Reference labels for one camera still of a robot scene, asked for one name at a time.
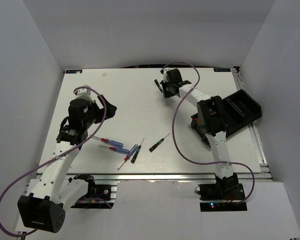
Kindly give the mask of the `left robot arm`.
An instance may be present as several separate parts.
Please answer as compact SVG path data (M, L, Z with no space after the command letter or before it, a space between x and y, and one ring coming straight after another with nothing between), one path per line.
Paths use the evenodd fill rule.
M17 207L25 227L57 233L64 224L66 211L80 199L89 200L96 194L95 180L91 175L79 174L62 187L82 143L88 138L93 124L112 118L116 106L103 95L98 96L103 108L90 96L77 96L69 103L68 115L62 120L53 151L55 161L47 164L39 182L28 195L22 195Z

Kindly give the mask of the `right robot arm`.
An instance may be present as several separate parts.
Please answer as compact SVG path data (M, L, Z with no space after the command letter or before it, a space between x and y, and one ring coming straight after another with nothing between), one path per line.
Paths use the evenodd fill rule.
M219 183L215 188L216 195L226 200L234 193L234 187L237 185L238 178L233 168L233 162L230 159L226 137L229 131L227 123L227 112L224 101L220 96L210 96L197 89L197 84L192 84L188 80L183 80L179 69L169 69L164 67L161 70L163 80L157 84L161 90L163 98L168 99L173 96L180 98L181 102L188 101L197 108L196 117L192 119L191 126L199 135L203 135L208 141L212 155L212 164L215 166L215 178ZM176 141L175 121L179 106L176 106L171 125L160 127L164 122L157 116L160 108L154 108L154 100L147 99L151 92L143 84L135 95L135 87L128 86L126 81L122 86L117 83L111 83L110 90L112 96L118 98L124 111L120 114L121 121L128 121L133 136L145 134L147 137L153 137L156 134L163 134L170 130L169 135L172 141Z

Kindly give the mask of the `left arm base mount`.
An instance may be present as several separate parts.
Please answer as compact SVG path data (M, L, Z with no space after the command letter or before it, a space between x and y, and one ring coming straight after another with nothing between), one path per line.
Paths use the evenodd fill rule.
M78 174L68 179L61 191L60 203L64 208L111 209L114 206L111 184L98 184L89 174Z

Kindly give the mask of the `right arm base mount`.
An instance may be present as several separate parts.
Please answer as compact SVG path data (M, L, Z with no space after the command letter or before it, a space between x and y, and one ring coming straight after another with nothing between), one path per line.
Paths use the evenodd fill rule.
M248 210L243 185L222 192L216 184L199 184L194 188L199 196L200 211L203 212L246 212Z

